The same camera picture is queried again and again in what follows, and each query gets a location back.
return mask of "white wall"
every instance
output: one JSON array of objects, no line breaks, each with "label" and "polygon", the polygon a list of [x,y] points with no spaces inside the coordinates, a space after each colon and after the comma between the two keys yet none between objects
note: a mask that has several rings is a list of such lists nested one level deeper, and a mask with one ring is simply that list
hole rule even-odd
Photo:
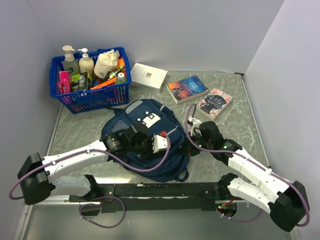
[{"label": "white wall", "polygon": [[286,0],[244,75],[270,164],[304,184],[320,237],[320,1]]},{"label": "white wall", "polygon": [[55,51],[25,0],[0,1],[0,33],[0,238],[9,240],[23,207],[9,190],[27,156],[46,153],[59,104],[48,85]]},{"label": "white wall", "polygon": [[244,73],[284,0],[27,0],[54,49],[124,46],[131,63]]}]

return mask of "white lotion bottle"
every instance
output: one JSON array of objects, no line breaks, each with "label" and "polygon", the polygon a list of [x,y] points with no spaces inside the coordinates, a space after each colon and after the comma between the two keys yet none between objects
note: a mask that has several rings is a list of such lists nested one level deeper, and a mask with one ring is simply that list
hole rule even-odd
[{"label": "white lotion bottle", "polygon": [[69,45],[63,46],[62,50],[65,52],[64,61],[62,63],[63,69],[69,72],[69,77],[71,79],[73,75],[80,74],[79,63],[73,54],[75,50]]},{"label": "white lotion bottle", "polygon": [[93,75],[94,72],[94,61],[89,57],[88,55],[88,49],[82,48],[78,49],[78,51],[82,51],[82,58],[79,60],[79,66],[80,66],[80,73],[88,72],[91,75]]}]

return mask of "backpack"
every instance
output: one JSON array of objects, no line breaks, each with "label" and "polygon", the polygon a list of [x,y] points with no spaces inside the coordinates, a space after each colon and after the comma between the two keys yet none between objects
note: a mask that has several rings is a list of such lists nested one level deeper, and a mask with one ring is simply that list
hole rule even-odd
[{"label": "backpack", "polygon": [[[175,117],[173,111],[153,99],[136,100],[124,109],[109,109],[114,111],[115,116],[104,125],[101,131],[101,137],[114,133],[118,130],[125,130],[130,125],[140,122],[142,119],[153,113],[159,116],[160,120],[149,127],[149,135],[160,135],[162,131],[165,131],[170,139],[171,148],[162,165],[151,172],[138,172],[132,170],[133,172],[161,183],[171,180],[184,182],[188,178],[189,172],[187,164],[190,158],[187,155],[179,153],[179,150],[185,141],[186,133],[180,122]],[[138,153],[128,152],[123,160],[132,167],[138,169],[150,169],[161,161],[164,154],[165,152],[157,154],[144,161],[139,157]],[[180,178],[179,174],[184,171],[184,177]]]}]

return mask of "basket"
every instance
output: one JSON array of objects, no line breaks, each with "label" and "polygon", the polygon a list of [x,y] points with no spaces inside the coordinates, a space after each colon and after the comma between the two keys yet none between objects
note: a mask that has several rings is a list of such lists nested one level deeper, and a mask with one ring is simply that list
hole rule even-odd
[{"label": "basket", "polygon": [[[70,92],[61,94],[57,83],[60,81],[59,71],[63,71],[63,61],[65,56],[56,56],[52,58],[51,69],[49,76],[50,95],[52,98],[59,99],[59,101],[73,114],[84,113],[97,109],[104,109],[129,102],[129,84],[131,83],[130,64],[126,55],[125,49],[121,46],[109,49],[98,49],[97,51],[88,52],[90,58],[96,64],[99,54],[108,52],[114,49],[119,51],[120,57],[123,58],[125,64],[125,72],[127,82],[104,86],[102,88]],[[74,58],[79,61],[82,53],[76,52]]]}]

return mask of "marble table surface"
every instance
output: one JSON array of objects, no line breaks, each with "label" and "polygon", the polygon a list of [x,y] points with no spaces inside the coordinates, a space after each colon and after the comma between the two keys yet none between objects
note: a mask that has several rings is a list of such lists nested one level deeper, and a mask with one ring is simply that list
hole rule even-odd
[{"label": "marble table surface", "polygon": [[[224,138],[232,139],[243,146],[257,161],[267,166],[266,156],[260,141],[255,121],[248,103],[245,89],[239,74],[231,73],[196,73],[190,72],[169,72],[165,83],[175,82],[187,77],[197,75],[211,91],[219,88],[233,96],[232,102],[215,119]],[[155,99],[173,110],[177,119],[183,123],[186,111],[190,104],[198,103],[204,96],[192,99],[185,103],[175,104],[169,94],[166,85],[160,93],[138,88],[129,87],[129,100]],[[65,107],[59,118],[50,155],[61,154],[86,146],[95,140],[100,139],[101,129],[105,123],[114,116],[112,110],[100,109],[79,114],[72,114]],[[202,122],[210,119],[196,111],[196,118]],[[201,152],[191,157],[188,164],[190,175],[187,183],[217,182],[221,176],[231,172],[238,172],[217,161],[211,154]],[[124,169],[119,163],[105,162],[93,164],[74,172],[69,176],[80,177],[85,174],[93,175],[98,183],[119,184],[119,183],[153,183],[154,181],[142,177],[134,172]]]}]

